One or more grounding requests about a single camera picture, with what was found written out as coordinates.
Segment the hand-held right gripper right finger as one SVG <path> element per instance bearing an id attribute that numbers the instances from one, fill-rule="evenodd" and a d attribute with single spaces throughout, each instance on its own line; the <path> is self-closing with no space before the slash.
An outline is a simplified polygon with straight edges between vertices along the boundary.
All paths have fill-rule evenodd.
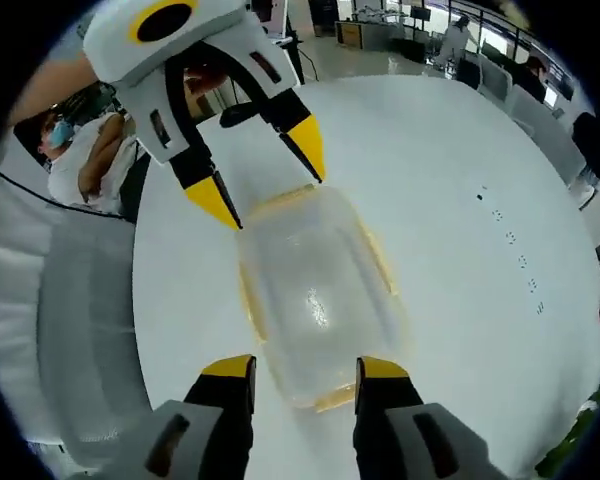
<path id="1" fill-rule="evenodd" d="M 426 403 L 396 363 L 356 363 L 353 446 L 362 479 L 503 479 L 486 442 L 439 403 Z"/>

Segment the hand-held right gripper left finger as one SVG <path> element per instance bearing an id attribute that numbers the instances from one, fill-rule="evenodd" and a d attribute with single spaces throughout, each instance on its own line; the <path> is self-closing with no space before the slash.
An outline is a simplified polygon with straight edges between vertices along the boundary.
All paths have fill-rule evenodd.
<path id="1" fill-rule="evenodd" d="M 256 357 L 206 366 L 182 401 L 154 412 L 144 467 L 158 479 L 243 479 L 253 446 Z"/>

